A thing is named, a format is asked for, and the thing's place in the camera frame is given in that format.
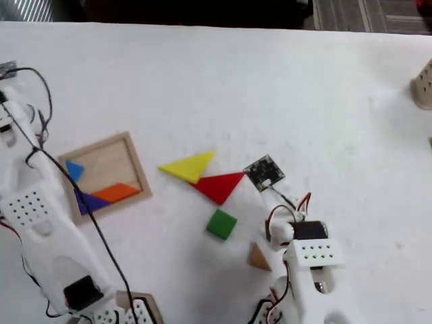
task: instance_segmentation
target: yellow triangle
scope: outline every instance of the yellow triangle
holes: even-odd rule
[[[170,164],[161,165],[159,169],[196,184],[214,155],[215,152],[193,155]]]

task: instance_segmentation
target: perforated bracket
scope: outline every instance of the perforated bracket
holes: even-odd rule
[[[0,78],[2,78],[2,75],[6,73],[10,69],[16,68],[16,61],[9,61],[5,63],[0,63]],[[16,76],[16,72],[8,73],[4,76],[4,79],[13,78]]]
[[[41,235],[51,231],[49,215],[54,215],[42,189],[34,186],[13,196],[0,200],[0,210],[16,230],[33,228]]]
[[[115,309],[100,310],[94,314],[95,324],[117,324],[119,323],[119,313]]]
[[[284,254],[288,264],[296,263],[299,267],[323,267],[326,265],[343,265],[344,256],[338,241],[293,240]]]
[[[139,324],[155,324],[152,317],[150,316],[147,305],[141,299],[134,300],[134,310],[136,316],[138,317]],[[129,309],[126,313],[125,324],[135,324],[134,316],[132,315],[132,310]]]

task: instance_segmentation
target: black sensor module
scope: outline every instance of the black sensor module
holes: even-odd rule
[[[273,185],[280,179],[285,178],[282,170],[273,162],[269,155],[260,158],[257,162],[252,163],[243,172],[249,177],[259,192],[262,192],[266,186],[263,186],[265,180],[270,180],[269,185]]]

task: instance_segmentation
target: white cylinder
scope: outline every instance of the white cylinder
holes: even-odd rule
[[[421,109],[432,110],[432,59],[411,81],[411,92],[414,102]]]

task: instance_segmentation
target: brown triangle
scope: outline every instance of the brown triangle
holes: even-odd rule
[[[271,271],[271,268],[257,243],[252,244],[252,248],[250,249],[249,264],[262,270]]]

